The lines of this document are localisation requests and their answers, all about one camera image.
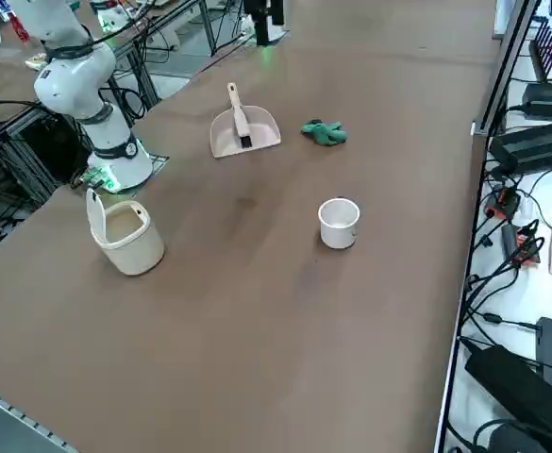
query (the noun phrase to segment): metal frame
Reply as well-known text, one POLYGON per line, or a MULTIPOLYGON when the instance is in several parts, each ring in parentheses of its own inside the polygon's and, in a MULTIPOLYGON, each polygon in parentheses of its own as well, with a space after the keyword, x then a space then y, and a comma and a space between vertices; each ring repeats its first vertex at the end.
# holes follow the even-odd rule
POLYGON ((498 120, 498 112, 503 109, 514 64, 529 31, 531 17, 539 3, 540 0, 517 0, 514 4, 506 33, 500 44, 500 53, 476 120, 475 134, 477 135, 490 135, 498 120))

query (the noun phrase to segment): white bucket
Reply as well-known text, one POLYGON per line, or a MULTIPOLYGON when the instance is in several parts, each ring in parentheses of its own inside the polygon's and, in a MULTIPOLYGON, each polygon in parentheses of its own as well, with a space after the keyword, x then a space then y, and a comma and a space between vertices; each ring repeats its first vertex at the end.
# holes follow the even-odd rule
POLYGON ((106 210, 105 242, 91 233, 109 260, 128 276, 149 271, 164 255, 164 243, 150 215, 136 201, 122 201, 106 210))
POLYGON ((332 198, 317 212, 322 241, 330 248, 347 248, 355 243, 360 208, 346 198, 332 198))

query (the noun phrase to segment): metal stand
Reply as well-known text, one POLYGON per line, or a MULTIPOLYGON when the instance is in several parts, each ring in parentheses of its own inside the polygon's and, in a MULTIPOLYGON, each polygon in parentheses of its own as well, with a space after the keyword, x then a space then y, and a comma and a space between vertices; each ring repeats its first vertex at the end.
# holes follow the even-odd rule
POLYGON ((552 30, 548 19, 540 24, 535 39, 529 43, 529 55, 536 78, 545 82, 552 69, 552 30))

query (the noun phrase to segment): brown table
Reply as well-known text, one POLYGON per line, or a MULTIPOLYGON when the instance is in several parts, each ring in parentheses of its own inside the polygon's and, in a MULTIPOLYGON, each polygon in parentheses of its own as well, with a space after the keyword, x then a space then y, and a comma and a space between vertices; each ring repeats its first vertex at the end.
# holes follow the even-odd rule
POLYGON ((432 448, 493 1, 309 0, 291 17, 279 47, 234 54, 136 126, 171 157, 139 196, 168 247, 156 269, 120 275, 66 188, 0 244, 0 395, 83 452, 432 448), (229 81, 281 146, 211 156, 229 81), (302 137, 315 117, 348 143, 302 137), (317 236, 336 195, 362 211, 342 252, 317 236))

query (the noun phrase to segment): black power adapter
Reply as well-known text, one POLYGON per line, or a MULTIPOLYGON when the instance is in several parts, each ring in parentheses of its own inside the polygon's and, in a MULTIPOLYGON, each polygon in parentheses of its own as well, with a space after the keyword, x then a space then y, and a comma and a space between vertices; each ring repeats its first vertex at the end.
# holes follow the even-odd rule
MULTIPOLYGON (((466 371, 519 422, 552 435, 552 387, 503 346, 480 349, 469 341, 466 371)), ((548 453, 552 436, 532 433, 548 453)))

